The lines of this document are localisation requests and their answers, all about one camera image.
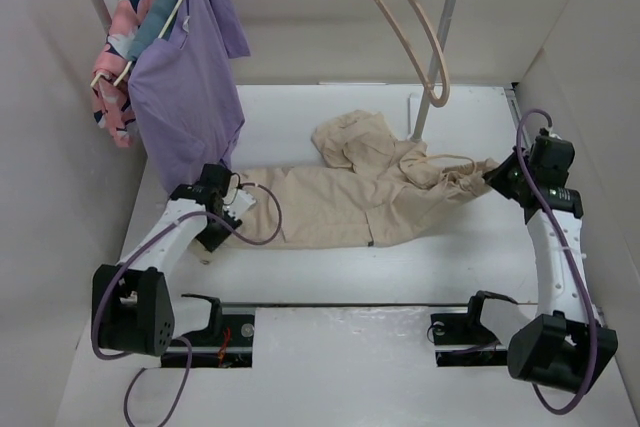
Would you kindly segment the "beige trousers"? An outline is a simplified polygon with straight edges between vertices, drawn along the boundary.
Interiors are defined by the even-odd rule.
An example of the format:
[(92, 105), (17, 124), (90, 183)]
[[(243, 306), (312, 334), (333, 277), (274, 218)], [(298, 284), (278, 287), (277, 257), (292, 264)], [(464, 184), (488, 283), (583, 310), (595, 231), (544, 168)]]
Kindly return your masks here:
[(431, 155), (397, 138), (384, 116), (356, 110), (316, 128), (323, 165), (241, 172), (256, 203), (225, 248), (391, 247), (414, 240), (488, 193), (492, 159)]

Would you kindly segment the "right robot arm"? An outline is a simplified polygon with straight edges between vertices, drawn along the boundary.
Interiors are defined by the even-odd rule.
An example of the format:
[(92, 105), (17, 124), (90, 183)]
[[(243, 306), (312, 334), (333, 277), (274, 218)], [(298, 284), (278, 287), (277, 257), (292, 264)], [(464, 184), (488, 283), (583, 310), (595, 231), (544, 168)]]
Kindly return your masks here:
[(535, 253), (537, 311), (529, 318), (514, 299), (479, 291), (462, 328), (476, 341), (493, 334), (507, 349), (512, 378), (578, 393), (591, 389), (618, 338), (600, 324), (586, 289), (582, 200), (565, 186), (574, 157), (571, 142), (541, 130), (530, 149), (514, 151), (485, 174), (490, 187), (523, 209)]

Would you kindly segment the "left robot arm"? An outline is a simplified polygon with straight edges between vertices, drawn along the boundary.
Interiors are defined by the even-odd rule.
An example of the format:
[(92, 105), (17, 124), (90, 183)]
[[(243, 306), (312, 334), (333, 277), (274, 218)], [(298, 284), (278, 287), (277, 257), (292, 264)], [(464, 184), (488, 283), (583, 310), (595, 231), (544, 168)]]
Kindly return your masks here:
[(208, 252), (217, 249), (255, 204), (251, 194), (231, 185), (231, 178), (225, 167), (205, 165), (198, 180), (174, 189), (161, 217), (132, 252), (95, 271), (91, 342), (99, 358), (160, 357), (186, 334), (204, 344), (221, 337), (219, 299), (178, 294), (170, 280), (193, 242)]

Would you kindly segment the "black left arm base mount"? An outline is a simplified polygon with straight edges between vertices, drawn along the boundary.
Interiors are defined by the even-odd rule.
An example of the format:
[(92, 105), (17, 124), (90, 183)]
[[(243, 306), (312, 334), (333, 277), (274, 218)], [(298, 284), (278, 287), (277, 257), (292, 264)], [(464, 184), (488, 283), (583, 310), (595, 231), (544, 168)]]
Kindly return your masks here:
[(192, 345), (192, 368), (251, 368), (255, 334), (254, 310), (230, 310), (222, 314), (216, 331), (192, 331), (185, 335)]

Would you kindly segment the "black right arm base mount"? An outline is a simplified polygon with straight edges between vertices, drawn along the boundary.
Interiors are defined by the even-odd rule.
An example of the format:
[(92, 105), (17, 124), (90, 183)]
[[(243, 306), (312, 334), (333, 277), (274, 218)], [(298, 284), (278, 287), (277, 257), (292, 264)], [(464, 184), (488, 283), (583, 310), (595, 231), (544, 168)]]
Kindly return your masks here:
[(465, 313), (431, 315), (427, 339), (435, 346), (438, 367), (502, 367), (507, 350), (485, 327), (469, 325)]

